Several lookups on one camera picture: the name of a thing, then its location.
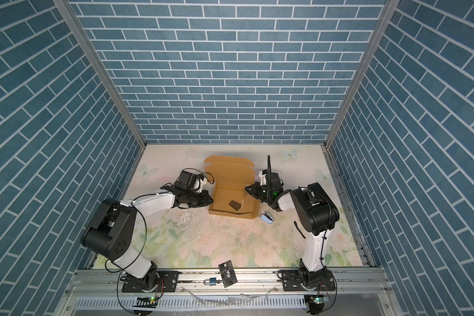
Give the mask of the brown cardboard box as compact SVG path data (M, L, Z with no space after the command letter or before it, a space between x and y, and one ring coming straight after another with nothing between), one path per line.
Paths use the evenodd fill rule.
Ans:
M259 215L259 200L246 192L246 187L255 183L254 164L247 158L212 155L205 159L205 171L214 177L213 203L209 206L212 215L255 219ZM242 205L235 211L231 200Z

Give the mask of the small dark brown block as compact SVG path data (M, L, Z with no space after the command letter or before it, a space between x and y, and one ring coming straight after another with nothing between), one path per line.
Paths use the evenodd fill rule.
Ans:
M237 201L234 201L234 200L231 200L229 202L229 205L231 206L231 208L233 208L235 211L239 211L240 208L242 207L242 205L240 203L238 203Z

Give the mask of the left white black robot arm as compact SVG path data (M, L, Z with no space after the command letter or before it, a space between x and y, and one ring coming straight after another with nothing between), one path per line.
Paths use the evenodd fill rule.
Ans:
M159 191L132 200L104 200L97 208L82 234L81 244L103 255L114 265L136 279L151 275L154 263L146 259L132 244L136 218L145 220L157 212L172 208L202 208L213 203L204 185L213 184L214 177L192 169L181 171L174 183L163 185Z

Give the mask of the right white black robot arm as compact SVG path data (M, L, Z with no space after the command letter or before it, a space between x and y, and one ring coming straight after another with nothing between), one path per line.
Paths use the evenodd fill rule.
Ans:
M255 182L246 187L246 192L276 211L294 209L297 212L307 232L299 268L302 282L310 288L319 283L328 284L331 271L325 264L327 238L339 221L340 213L321 185L315 182L307 187L279 192L266 184Z

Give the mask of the light blue stapler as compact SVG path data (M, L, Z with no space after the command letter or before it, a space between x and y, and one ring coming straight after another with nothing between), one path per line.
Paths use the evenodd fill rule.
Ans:
M272 224L274 222L274 219L271 217L271 215L266 211L265 213L261 214L260 216L261 220L268 224Z

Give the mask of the yellow tape measure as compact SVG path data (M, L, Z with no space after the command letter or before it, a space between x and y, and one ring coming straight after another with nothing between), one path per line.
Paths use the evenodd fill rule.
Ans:
M300 230L300 228L299 228L299 226L298 226L298 224L297 224L296 221L294 221L294 226L295 226L296 230L300 233L300 235L302 236L302 238L306 239L304 233Z

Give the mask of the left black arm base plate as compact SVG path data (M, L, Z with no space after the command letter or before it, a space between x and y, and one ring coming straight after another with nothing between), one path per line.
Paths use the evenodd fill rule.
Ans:
M148 292L175 292L179 280L179 271L149 272L144 278L138 279L132 275L123 275L122 292L124 293L148 293Z

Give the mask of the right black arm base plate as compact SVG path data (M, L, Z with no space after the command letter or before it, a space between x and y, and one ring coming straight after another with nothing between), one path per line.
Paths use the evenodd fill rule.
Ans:
M336 280L331 270L324 267L315 272L308 272L304 268L297 270L278 270L277 276L285 292L337 289Z

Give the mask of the aluminium front rail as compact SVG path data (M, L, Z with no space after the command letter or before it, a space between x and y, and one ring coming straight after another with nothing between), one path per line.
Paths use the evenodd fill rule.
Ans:
M378 267L331 267L340 294L391 294L392 287L384 270ZM277 268L236 268L237 283L225 287L220 270L159 269L159 288L152 294L166 296L191 292L203 294L283 294ZM110 296L121 293L124 283L117 274L102 269L78 270L65 292L67 296Z

